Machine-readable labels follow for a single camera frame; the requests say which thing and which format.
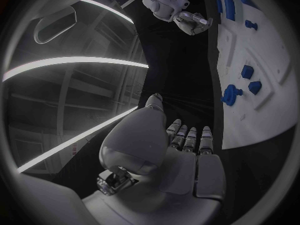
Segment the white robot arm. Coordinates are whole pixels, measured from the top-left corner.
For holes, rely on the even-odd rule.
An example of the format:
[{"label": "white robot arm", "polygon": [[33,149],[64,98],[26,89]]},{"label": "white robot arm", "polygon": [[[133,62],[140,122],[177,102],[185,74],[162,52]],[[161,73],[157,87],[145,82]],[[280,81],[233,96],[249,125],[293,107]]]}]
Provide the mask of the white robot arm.
[{"label": "white robot arm", "polygon": [[182,11],[190,2],[188,0],[142,0],[153,15],[166,22],[174,21],[188,35],[196,35],[209,29],[213,19],[205,20],[200,13]]}]

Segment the led light strip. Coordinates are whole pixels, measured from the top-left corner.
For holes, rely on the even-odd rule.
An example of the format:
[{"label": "led light strip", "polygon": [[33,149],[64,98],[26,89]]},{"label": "led light strip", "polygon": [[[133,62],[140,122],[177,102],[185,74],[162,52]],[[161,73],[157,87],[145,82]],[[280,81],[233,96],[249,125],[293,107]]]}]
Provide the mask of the led light strip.
[{"label": "led light strip", "polygon": [[65,57],[55,57],[55,58],[33,61],[33,62],[29,62],[17,66],[12,70],[7,71],[4,74],[2,81],[4,82],[9,78],[17,74],[20,74],[22,72],[28,71],[30,69],[36,69],[48,65],[67,64],[67,63],[107,63],[107,64],[123,64],[123,65],[148,68],[148,65],[142,63],[119,60],[119,59],[112,59],[112,58],[105,58],[105,57],[90,57],[90,56],[65,56]]},{"label": "led light strip", "polygon": [[88,136],[88,135],[90,135],[90,134],[92,134],[92,133],[98,131],[99,129],[102,129],[102,128],[104,128],[105,126],[107,126],[107,125],[109,125],[109,124],[111,124],[111,123],[117,121],[118,119],[123,118],[124,116],[130,114],[131,112],[133,112],[133,111],[134,111],[135,109],[137,109],[137,108],[138,108],[138,107],[136,106],[136,107],[134,107],[134,108],[132,108],[132,109],[126,111],[126,112],[121,113],[121,114],[118,115],[118,116],[115,116],[115,117],[113,117],[113,118],[111,118],[111,119],[109,119],[109,120],[107,120],[107,121],[105,121],[105,122],[99,124],[98,126],[95,126],[95,127],[91,128],[90,130],[87,130],[87,131],[85,131],[85,132],[83,132],[83,133],[81,133],[81,134],[79,134],[79,135],[77,135],[77,136],[71,138],[70,140],[68,140],[68,141],[66,141],[66,142],[63,142],[62,144],[56,146],[55,148],[52,148],[51,150],[44,152],[42,155],[40,155],[40,156],[34,158],[33,160],[27,162],[26,164],[20,166],[20,167],[17,169],[17,171],[18,171],[19,173],[24,172],[25,170],[31,168],[32,166],[38,164],[39,162],[45,160],[46,158],[49,158],[51,155],[56,154],[56,153],[59,152],[60,150],[63,150],[64,148],[66,148],[66,147],[72,145],[73,143],[76,143],[76,142],[79,141],[80,139],[83,139],[83,138],[85,138],[86,136]]},{"label": "led light strip", "polygon": [[112,9],[112,8],[109,7],[109,6],[105,6],[105,5],[101,4],[101,3],[96,2],[96,1],[93,1],[93,0],[81,0],[81,1],[86,2],[86,3],[89,3],[89,4],[94,4],[94,5],[98,6],[98,7],[107,9],[107,10],[113,12],[114,14],[117,14],[117,15],[119,15],[120,17],[126,19],[127,21],[131,22],[132,24],[134,23],[129,17],[127,17],[127,16],[125,16],[124,14],[122,14],[122,13],[120,13],[120,12],[118,12],[118,11]]}]

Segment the fluorescent light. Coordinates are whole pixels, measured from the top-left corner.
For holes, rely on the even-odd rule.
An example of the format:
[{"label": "fluorescent light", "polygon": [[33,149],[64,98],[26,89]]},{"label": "fluorescent light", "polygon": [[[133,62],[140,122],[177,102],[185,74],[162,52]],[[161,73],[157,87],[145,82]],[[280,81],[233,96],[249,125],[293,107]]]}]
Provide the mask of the fluorescent light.
[{"label": "fluorescent light", "polygon": [[101,3],[96,2],[96,1],[93,1],[93,0],[81,0],[81,1],[86,2],[86,3],[89,3],[89,4],[94,4],[94,5],[98,6],[98,7],[107,9],[107,10],[113,12],[114,14],[117,14],[117,15],[119,15],[120,17],[126,19],[127,21],[131,22],[132,24],[134,23],[129,17],[127,17],[127,16],[125,16],[124,14],[122,14],[122,13],[120,13],[120,12],[118,12],[118,11],[112,9],[112,8],[109,7],[109,6],[105,6],[105,5],[101,4]]},{"label": "fluorescent light", "polygon": [[54,64],[67,64],[67,63],[108,63],[108,64],[123,64],[130,66],[137,66],[142,68],[148,68],[148,65],[137,63],[133,61],[125,61],[119,59],[105,58],[105,57],[90,57],[90,56],[65,56],[65,57],[54,57],[38,61],[29,62],[13,68],[6,72],[3,76],[2,81],[28,71],[30,69],[36,69],[43,66],[54,65]]},{"label": "fluorescent light", "polygon": [[133,111],[134,111],[135,109],[137,109],[137,108],[138,108],[138,107],[136,106],[136,107],[134,107],[134,108],[132,108],[132,109],[126,111],[126,112],[121,113],[121,114],[118,115],[118,116],[115,116],[115,117],[113,117],[113,118],[111,118],[111,119],[109,119],[109,120],[107,120],[107,121],[105,121],[105,122],[99,124],[98,126],[95,126],[95,127],[91,128],[90,130],[87,130],[87,131],[85,131],[85,132],[83,132],[83,133],[81,133],[81,134],[79,134],[79,135],[77,135],[77,136],[71,138],[70,140],[68,140],[68,141],[66,141],[66,142],[63,142],[62,144],[56,146],[55,148],[52,148],[51,150],[46,151],[45,153],[43,153],[42,155],[36,157],[35,159],[33,159],[33,160],[27,162],[27,163],[24,164],[23,166],[20,166],[20,167],[17,169],[17,171],[18,171],[19,173],[24,172],[25,170],[31,168],[32,166],[38,164],[39,162],[45,160],[46,158],[49,158],[51,155],[56,154],[56,153],[59,152],[60,150],[63,150],[64,148],[66,148],[66,147],[72,145],[73,143],[76,143],[78,140],[85,138],[86,136],[88,136],[88,135],[90,135],[90,134],[92,134],[92,133],[98,131],[99,129],[104,128],[105,126],[107,126],[107,125],[109,125],[109,124],[111,124],[111,123],[117,121],[118,119],[123,118],[124,116],[130,114],[131,112],[133,112]]}]

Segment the blue object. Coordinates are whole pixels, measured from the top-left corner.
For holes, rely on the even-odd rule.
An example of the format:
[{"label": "blue object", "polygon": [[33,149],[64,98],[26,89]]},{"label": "blue object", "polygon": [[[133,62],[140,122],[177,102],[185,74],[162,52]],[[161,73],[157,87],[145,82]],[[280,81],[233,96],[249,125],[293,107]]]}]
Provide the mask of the blue object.
[{"label": "blue object", "polygon": [[251,93],[253,93],[254,95],[256,95],[261,90],[262,83],[260,81],[252,81],[248,85],[248,88],[249,88],[249,90],[250,90]]},{"label": "blue object", "polygon": [[222,1],[221,0],[216,0],[216,4],[217,4],[217,12],[219,14],[223,13]]},{"label": "blue object", "polygon": [[242,71],[241,71],[241,76],[244,79],[250,79],[253,75],[253,72],[254,72],[253,67],[244,65],[244,67],[242,68]]},{"label": "blue object", "polygon": [[248,6],[251,6],[251,7],[253,7],[253,8],[255,8],[255,9],[258,9],[259,10],[259,8],[255,5],[255,3],[252,1],[252,0],[240,0],[243,4],[246,4],[246,5],[248,5]]},{"label": "blue object", "polygon": [[245,26],[246,26],[246,28],[249,28],[249,29],[252,29],[252,28],[254,28],[255,30],[258,29],[257,23],[252,23],[249,20],[245,20]]},{"label": "blue object", "polygon": [[228,106],[235,104],[237,95],[242,96],[243,90],[237,89],[236,86],[229,84],[224,91],[224,96],[221,97],[221,102],[226,103]]},{"label": "blue object", "polygon": [[224,0],[226,9],[226,18],[235,21],[236,7],[234,0]]}]

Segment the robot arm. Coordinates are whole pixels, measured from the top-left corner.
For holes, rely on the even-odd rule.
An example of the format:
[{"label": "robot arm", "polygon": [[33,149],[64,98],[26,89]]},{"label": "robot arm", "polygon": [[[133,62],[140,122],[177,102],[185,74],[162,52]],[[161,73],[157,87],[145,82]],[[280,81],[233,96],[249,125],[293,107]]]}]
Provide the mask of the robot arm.
[{"label": "robot arm", "polygon": [[188,35],[196,35],[209,29],[213,19],[205,20],[200,13],[182,11],[190,2],[188,0],[142,0],[153,15],[168,23],[174,21]]}]

